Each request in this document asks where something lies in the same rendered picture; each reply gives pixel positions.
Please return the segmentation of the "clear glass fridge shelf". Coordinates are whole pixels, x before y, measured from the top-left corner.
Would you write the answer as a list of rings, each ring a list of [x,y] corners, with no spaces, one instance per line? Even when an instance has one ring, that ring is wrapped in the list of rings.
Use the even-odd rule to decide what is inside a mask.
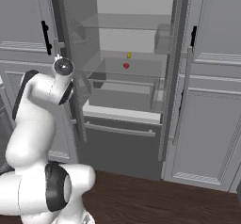
[[[77,72],[89,77],[92,73],[110,73],[129,76],[158,77],[164,70],[167,56],[155,53],[132,52],[127,58],[126,52],[100,51]],[[124,69],[123,63],[129,63]]]
[[[156,30],[169,29],[170,15],[97,13],[82,22],[86,28]]]

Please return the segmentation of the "clear fridge door bin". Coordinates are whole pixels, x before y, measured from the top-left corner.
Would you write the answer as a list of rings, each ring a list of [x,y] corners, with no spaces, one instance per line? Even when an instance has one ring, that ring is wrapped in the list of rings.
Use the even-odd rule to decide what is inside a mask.
[[[165,55],[170,50],[172,36],[170,34],[169,24],[160,24],[154,35],[154,52]]]
[[[161,113],[163,111],[165,101],[165,81],[157,79],[154,81],[150,97],[150,110],[153,113]]]

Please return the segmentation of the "grey freezer drawer front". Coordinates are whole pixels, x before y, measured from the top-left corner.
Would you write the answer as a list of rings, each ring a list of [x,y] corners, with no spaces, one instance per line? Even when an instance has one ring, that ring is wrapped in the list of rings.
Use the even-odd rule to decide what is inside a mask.
[[[158,160],[161,125],[124,120],[84,117],[85,123],[155,132],[155,137],[122,135],[86,128],[87,141],[79,144],[79,162],[95,170],[159,181]]]

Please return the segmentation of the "grey open fridge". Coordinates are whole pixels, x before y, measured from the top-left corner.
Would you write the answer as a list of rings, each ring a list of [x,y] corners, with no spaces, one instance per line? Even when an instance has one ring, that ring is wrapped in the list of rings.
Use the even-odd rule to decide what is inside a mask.
[[[79,0],[77,18],[97,13],[170,15],[172,0]],[[100,51],[154,53],[156,30],[86,28],[82,68]],[[88,77],[91,93],[83,105],[84,117],[160,124],[163,111],[150,110],[155,80],[165,81],[165,70],[158,77],[129,76],[94,72]]]

